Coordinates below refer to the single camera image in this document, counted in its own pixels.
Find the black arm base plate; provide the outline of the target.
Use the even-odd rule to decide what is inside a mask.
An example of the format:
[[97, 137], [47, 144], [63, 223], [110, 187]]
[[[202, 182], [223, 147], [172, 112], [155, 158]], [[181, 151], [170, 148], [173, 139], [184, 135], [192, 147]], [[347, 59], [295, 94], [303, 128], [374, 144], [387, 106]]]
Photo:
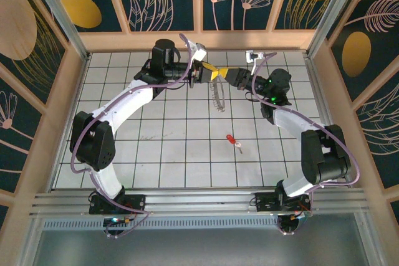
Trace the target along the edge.
[[[125, 195], [119, 194], [115, 199], [118, 204], [128, 207], [129, 209], [137, 209], [143, 211], [145, 208], [144, 195]], [[118, 206], [115, 206], [102, 195], [94, 194], [90, 199], [89, 214], [91, 215], [111, 215], [111, 214], [128, 214], [127, 211]]]
[[278, 192], [257, 192], [254, 196], [257, 212], [276, 212], [281, 210], [282, 194]]

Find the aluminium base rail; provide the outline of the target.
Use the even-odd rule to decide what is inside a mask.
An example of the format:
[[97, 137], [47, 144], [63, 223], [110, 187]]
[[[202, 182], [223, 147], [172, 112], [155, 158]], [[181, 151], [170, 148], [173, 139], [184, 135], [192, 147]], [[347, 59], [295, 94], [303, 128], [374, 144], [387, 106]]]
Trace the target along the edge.
[[[29, 209], [31, 217], [89, 217], [89, 189], [56, 189], [36, 194]], [[155, 217], [254, 215], [250, 203], [257, 193], [270, 188], [155, 188], [130, 189], [127, 195], [145, 196], [145, 209]], [[320, 188], [314, 191], [314, 214], [340, 214], [369, 211], [361, 188]]]

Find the red-capped silver key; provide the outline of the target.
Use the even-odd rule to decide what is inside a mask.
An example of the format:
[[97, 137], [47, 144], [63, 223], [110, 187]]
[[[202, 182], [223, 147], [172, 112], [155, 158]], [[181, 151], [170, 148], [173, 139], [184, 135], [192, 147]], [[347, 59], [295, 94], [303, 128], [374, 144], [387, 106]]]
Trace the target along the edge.
[[226, 135], [226, 139], [234, 145], [234, 147], [239, 151], [240, 154], [243, 154], [241, 143], [236, 140], [232, 135]]

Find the grey metal shelf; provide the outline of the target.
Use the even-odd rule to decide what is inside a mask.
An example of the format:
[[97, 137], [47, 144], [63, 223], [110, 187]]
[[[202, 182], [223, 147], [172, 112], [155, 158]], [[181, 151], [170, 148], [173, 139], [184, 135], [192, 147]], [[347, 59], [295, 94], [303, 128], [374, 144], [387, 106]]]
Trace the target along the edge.
[[369, 266], [355, 235], [283, 236], [274, 230], [138, 230], [42, 233], [34, 266]]

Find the aluminium frame post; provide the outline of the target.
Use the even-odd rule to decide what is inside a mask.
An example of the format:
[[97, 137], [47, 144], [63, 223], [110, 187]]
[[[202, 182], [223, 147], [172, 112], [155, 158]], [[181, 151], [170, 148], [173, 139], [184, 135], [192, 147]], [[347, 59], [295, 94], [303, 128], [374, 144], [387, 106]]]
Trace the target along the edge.
[[52, 9], [55, 18], [58, 20], [61, 28], [69, 38], [70, 43], [74, 46], [79, 57], [86, 62], [88, 60], [88, 52], [85, 48], [76, 27], [71, 22], [67, 12], [65, 11], [60, 0], [45, 0]]
[[315, 56], [334, 22], [338, 19], [338, 15], [343, 11], [343, 7], [348, 3], [348, 1], [349, 0], [330, 0], [306, 50], [306, 59], [310, 60]]

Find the aluminium table side rail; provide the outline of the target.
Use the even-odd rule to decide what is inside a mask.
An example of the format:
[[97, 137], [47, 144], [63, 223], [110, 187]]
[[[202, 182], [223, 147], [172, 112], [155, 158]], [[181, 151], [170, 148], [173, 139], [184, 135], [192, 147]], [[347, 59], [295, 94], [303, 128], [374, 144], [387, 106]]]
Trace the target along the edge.
[[[319, 76], [317, 75], [317, 69], [315, 68], [315, 65], [313, 61], [305, 57], [305, 66], [307, 69], [307, 73], [309, 75], [309, 80], [312, 86], [312, 91], [314, 93], [314, 99], [317, 105], [317, 110], [319, 112], [319, 118], [320, 118], [320, 124], [322, 125], [331, 125], [332, 124], [332, 118], [331, 114], [329, 112], [328, 104], [326, 104], [326, 98], [322, 90], [322, 86], [319, 83]], [[343, 187], [347, 185], [347, 178], [340, 177], [337, 179], [333, 180], [328, 180], [323, 183], [320, 183], [318, 186], [314, 186], [310, 188], [307, 193], [309, 194], [310, 192], [315, 191], [316, 189], [321, 189], [321, 188], [328, 188], [328, 187]]]
[[46, 185], [47, 192], [56, 189], [78, 189], [82, 186], [84, 173], [75, 173], [70, 168], [70, 140], [89, 63], [89, 59], [66, 57], [51, 91], [50, 118], [56, 129], [56, 139]]

